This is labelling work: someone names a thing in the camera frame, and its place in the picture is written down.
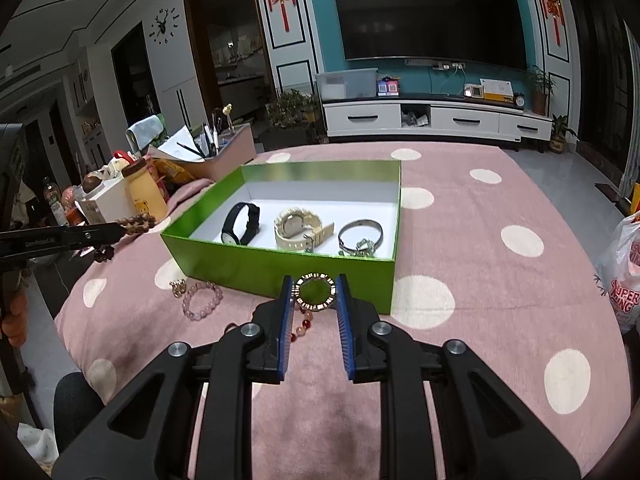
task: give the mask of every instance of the beige watch strap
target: beige watch strap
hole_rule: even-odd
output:
[[[284,233],[284,220],[290,215],[301,216],[303,226],[311,227],[311,233],[305,234],[302,240],[291,240]],[[303,209],[287,209],[280,213],[274,222],[276,245],[287,251],[313,250],[334,234],[334,224],[323,226],[322,220],[315,213]]]

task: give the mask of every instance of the potted plant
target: potted plant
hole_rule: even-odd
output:
[[[566,134],[569,133],[574,137],[578,135],[569,128],[569,116],[554,114],[551,126],[551,140],[549,141],[549,149],[554,153],[564,152],[566,146]]]
[[[267,105],[271,127],[264,136],[260,136],[265,151],[309,144],[313,135],[310,125],[315,120],[315,105],[313,95],[295,89],[281,92],[273,103]]]
[[[527,80],[532,93],[531,109],[538,115],[546,115],[546,100],[553,94],[556,82],[551,74],[545,73],[536,65],[527,70]]]

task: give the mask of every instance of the pink cloth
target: pink cloth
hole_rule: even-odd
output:
[[[498,148],[436,142],[303,146],[257,162],[392,152],[407,160],[390,321],[424,342],[468,343],[586,473],[629,414],[625,352],[586,254],[515,162]],[[477,169],[501,181],[483,182],[496,178]],[[190,322],[162,282],[172,275],[171,264],[164,266],[170,261],[157,233],[121,242],[113,261],[92,265],[76,283],[56,318],[66,348],[105,400],[171,342],[216,341],[262,301],[225,289],[211,316]],[[297,313],[294,325],[300,321]],[[253,414],[257,480],[378,477],[378,388],[348,382],[334,311],[317,314],[292,344],[283,384],[254,385]],[[437,446],[436,454],[441,464]]]

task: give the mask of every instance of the tv stand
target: tv stand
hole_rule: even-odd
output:
[[[511,104],[446,94],[401,94],[322,102],[330,140],[376,136],[465,137],[520,142],[538,141],[542,151],[551,138],[551,119]],[[409,112],[427,115],[428,124],[408,124]]]

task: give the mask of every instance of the finger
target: finger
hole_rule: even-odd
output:
[[[10,337],[9,338],[9,344],[11,346],[13,346],[14,348],[20,348],[22,345],[24,345],[27,341],[27,334],[26,333],[22,333],[16,337]]]
[[[27,313],[23,311],[18,316],[7,316],[2,320],[2,332],[9,337],[17,336],[27,331]]]
[[[14,295],[11,298],[9,310],[16,316],[27,310],[27,294],[25,293],[23,288],[20,288],[16,292],[14,292]]]

